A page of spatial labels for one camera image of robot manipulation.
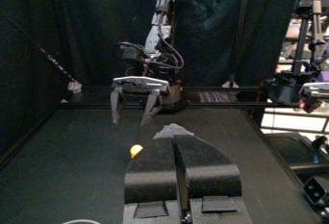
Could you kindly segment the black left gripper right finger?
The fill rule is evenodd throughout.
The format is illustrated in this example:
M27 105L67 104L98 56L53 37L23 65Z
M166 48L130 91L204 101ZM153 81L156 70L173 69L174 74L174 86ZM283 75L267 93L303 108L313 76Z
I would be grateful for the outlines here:
M243 198L239 166L182 126L173 129L181 170L181 204L190 224L253 224Z

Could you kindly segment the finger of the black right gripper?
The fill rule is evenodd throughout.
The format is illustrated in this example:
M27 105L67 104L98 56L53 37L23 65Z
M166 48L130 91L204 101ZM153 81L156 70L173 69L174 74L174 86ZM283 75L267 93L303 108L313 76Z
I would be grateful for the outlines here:
M157 89L149 95L145 114L142 118L142 125L149 124L152 118L157 115L157 113L161 110L161 105L162 105L161 91Z
M124 89L121 87L117 87L114 91L112 92L112 106L113 106L113 121L114 124L118 123L121 118L121 110L124 107Z

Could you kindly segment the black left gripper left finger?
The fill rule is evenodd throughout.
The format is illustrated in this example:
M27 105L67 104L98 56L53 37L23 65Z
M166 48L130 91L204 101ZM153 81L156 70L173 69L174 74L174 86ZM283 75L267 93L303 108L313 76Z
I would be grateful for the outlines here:
M184 127L173 123L132 159L125 175L122 224L181 224L174 136Z

